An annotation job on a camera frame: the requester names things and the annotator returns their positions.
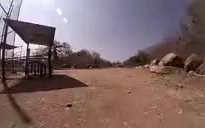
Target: tree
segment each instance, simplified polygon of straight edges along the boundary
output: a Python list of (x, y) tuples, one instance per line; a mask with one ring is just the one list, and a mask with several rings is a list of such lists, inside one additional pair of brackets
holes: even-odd
[(69, 56), (73, 53), (71, 46), (67, 42), (60, 43), (58, 41), (54, 41), (52, 48), (55, 61), (58, 61), (59, 58)]
[(195, 0), (188, 9), (191, 31), (205, 38), (205, 0)]
[(149, 62), (149, 56), (144, 51), (139, 50), (137, 54), (129, 57), (126, 61), (124, 61), (125, 66), (138, 66), (145, 65)]

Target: dirt road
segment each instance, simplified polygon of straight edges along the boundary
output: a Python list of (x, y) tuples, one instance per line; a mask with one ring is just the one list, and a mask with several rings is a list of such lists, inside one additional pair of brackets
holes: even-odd
[(92, 69), (11, 82), (0, 86), (0, 128), (205, 128), (201, 77)]

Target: metal fence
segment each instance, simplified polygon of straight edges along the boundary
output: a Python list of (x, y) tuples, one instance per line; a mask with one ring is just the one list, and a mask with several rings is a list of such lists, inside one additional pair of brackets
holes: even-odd
[[(14, 46), (15, 32), (11, 28), (5, 32), (4, 18), (18, 20), (21, 5), (23, 0), (0, 0), (0, 43), (3, 42), (4, 36), (7, 34), (6, 44)], [(5, 57), (12, 58), (15, 56), (14, 50), (7, 50)], [(0, 60), (2, 57), (2, 50), (0, 49)]]

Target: rocky hillside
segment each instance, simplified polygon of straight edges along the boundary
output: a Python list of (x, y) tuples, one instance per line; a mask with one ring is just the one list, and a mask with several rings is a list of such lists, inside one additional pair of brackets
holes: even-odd
[(181, 56), (184, 60), (192, 53), (195, 53), (205, 61), (205, 41), (203, 40), (191, 41), (189, 39), (178, 39), (167, 41), (149, 47), (145, 51), (149, 53), (151, 59), (161, 59), (167, 53), (173, 52)]

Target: sky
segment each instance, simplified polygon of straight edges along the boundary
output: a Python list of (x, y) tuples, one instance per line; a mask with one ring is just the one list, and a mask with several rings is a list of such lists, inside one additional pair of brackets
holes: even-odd
[(19, 20), (56, 27), (73, 50), (125, 60), (176, 34), (189, 0), (23, 0)]

